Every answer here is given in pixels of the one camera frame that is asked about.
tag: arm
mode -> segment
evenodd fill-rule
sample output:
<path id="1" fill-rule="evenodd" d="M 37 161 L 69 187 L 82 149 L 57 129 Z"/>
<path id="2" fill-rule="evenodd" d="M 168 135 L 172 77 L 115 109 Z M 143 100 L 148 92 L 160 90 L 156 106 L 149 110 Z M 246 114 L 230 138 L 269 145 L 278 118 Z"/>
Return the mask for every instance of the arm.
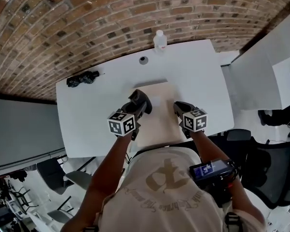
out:
<path id="1" fill-rule="evenodd" d="M 61 232 L 81 232 L 85 227 L 93 225 L 96 213 L 102 209 L 104 199 L 117 190 L 131 136 L 130 133 L 117 138 L 115 144 L 93 174 L 79 211 L 63 226 Z"/>
<path id="2" fill-rule="evenodd" d="M 190 135 L 203 162 L 215 159 L 229 159 L 202 131 L 190 132 Z M 233 198 L 233 209 L 245 211 L 262 224 L 265 224 L 262 213 L 251 203 L 238 177 L 234 180 L 233 186 L 229 188 L 229 191 Z"/>

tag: beige t-shirt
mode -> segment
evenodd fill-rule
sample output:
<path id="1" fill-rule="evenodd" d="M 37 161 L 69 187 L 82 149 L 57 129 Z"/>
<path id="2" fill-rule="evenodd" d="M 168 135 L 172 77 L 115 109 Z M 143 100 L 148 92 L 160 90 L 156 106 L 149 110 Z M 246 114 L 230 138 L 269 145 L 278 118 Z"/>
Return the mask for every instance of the beige t-shirt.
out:
<path id="1" fill-rule="evenodd" d="M 223 209 L 188 174 L 190 166 L 200 163 L 194 151 L 182 147 L 160 148 L 138 155 L 131 161 L 121 187 L 97 216 L 99 230 L 228 231 Z M 240 216 L 245 232 L 265 231 L 248 213 L 232 212 Z"/>

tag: chair armrest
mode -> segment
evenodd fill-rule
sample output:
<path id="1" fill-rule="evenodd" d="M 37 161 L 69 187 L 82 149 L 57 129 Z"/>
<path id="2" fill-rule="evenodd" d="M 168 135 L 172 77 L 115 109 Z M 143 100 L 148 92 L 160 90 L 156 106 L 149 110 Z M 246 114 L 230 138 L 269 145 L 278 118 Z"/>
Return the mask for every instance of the chair armrest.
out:
<path id="1" fill-rule="evenodd" d="M 227 141 L 249 141 L 251 132 L 245 129 L 233 129 L 227 131 Z"/>
<path id="2" fill-rule="evenodd" d="M 73 171 L 67 173 L 65 177 L 73 182 L 74 184 L 80 186 L 82 189 L 87 190 L 90 182 L 91 182 L 91 175 L 81 171 Z"/>

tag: cutting board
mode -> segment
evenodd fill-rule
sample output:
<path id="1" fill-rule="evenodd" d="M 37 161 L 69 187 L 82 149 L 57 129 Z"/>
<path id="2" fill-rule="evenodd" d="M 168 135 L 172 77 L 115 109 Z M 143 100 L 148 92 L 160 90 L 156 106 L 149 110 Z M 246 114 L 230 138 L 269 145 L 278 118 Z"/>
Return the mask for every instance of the cutting board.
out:
<path id="1" fill-rule="evenodd" d="M 177 101 L 174 87 L 164 82 L 137 89 L 143 91 L 152 103 L 152 112 L 138 120 L 141 126 L 135 140 L 137 148 L 158 148 L 181 142 L 181 130 L 173 109 L 173 103 Z"/>

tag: bottle cap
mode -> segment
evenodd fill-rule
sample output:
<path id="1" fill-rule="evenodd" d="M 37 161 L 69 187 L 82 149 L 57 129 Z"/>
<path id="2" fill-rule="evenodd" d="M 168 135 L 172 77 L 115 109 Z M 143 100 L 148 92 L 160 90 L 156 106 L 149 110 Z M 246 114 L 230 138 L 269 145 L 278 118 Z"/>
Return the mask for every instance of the bottle cap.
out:
<path id="1" fill-rule="evenodd" d="M 157 30 L 156 35 L 157 36 L 162 36 L 163 35 L 163 31 L 162 30 Z"/>

